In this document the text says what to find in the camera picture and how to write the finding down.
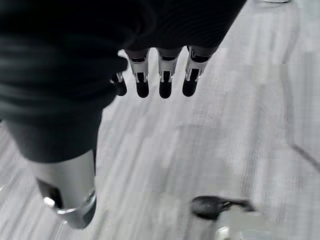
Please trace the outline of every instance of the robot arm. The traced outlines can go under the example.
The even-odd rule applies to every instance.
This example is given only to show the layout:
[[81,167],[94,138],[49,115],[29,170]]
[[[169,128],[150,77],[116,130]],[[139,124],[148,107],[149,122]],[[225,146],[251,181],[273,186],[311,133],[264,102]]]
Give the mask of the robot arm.
[[181,47],[191,46],[183,87],[189,97],[245,2],[117,0],[106,9],[102,0],[1,1],[0,119],[46,205],[73,228],[94,216],[102,111],[127,91],[121,72],[128,62],[118,51],[126,50],[146,97],[148,51],[157,47],[159,91],[167,98]]

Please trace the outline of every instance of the metal clamp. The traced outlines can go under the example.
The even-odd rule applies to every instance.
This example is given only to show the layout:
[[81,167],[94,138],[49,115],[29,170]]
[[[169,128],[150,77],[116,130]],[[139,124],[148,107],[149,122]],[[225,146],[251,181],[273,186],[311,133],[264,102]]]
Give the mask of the metal clamp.
[[143,81],[146,83],[148,81],[149,74],[149,51],[146,54],[145,60],[143,62],[133,61],[129,57],[129,62],[131,65],[132,74],[134,75],[135,81],[140,82],[138,78],[138,73],[143,73]]
[[189,52],[189,57],[186,63],[185,68],[185,80],[190,81],[191,80],[191,72],[192,70],[199,70],[195,82],[198,82],[200,76],[204,73],[208,62],[210,61],[210,58],[205,62],[196,62],[192,59],[192,49]]
[[164,72],[170,72],[170,77],[169,77],[169,83],[172,82],[173,76],[176,73],[176,67],[177,67],[177,62],[178,62],[178,57],[177,56],[174,60],[166,61],[163,60],[159,54],[159,75],[160,75],[160,82],[164,82]]

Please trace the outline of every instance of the robotic finger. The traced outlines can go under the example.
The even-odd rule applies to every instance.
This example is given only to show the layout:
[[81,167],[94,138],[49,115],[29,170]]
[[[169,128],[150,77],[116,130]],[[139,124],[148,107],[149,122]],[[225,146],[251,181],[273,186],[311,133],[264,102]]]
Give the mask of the robotic finger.
[[146,98],[149,95],[149,51],[150,48],[140,51],[124,50],[127,54],[132,73],[136,82],[136,92],[139,97]]
[[157,48],[160,76],[159,94],[163,99],[167,99],[171,95],[172,80],[181,50],[182,47],[176,49]]
[[127,93],[127,85],[122,72],[117,72],[113,74],[110,79],[110,83],[114,84],[116,87],[116,94],[118,96],[124,96]]
[[183,95],[191,97],[195,94],[198,80],[204,73],[212,55],[218,50],[217,47],[204,48],[189,46],[189,56],[185,68],[185,78],[182,87]]

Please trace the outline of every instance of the black fingertip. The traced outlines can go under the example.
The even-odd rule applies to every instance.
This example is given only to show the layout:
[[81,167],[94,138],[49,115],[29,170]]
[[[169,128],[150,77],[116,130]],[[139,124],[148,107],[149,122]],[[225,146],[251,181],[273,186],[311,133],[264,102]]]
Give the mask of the black fingertip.
[[122,80],[121,82],[115,82],[115,86],[116,86],[116,94],[118,96],[124,96],[127,94],[127,85],[125,80]]
[[172,82],[160,82],[159,94],[163,99],[167,99],[171,96]]
[[136,83],[136,92],[140,98],[146,98],[149,95],[149,84],[148,82],[137,82]]
[[182,93],[186,97],[191,97],[195,94],[197,89],[197,83],[196,81],[187,81],[184,80],[183,87],[182,87]]

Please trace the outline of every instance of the gray carpet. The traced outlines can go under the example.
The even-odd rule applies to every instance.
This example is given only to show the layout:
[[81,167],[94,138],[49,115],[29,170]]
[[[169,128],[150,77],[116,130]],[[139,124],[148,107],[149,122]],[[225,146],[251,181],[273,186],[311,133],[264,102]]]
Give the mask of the gray carpet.
[[189,212],[198,195],[248,198],[279,239],[320,236],[320,1],[249,0],[200,79],[182,95],[183,49],[172,96],[128,94],[105,109],[97,153],[97,212],[85,230],[42,204],[15,144],[0,127],[1,240],[213,240]]

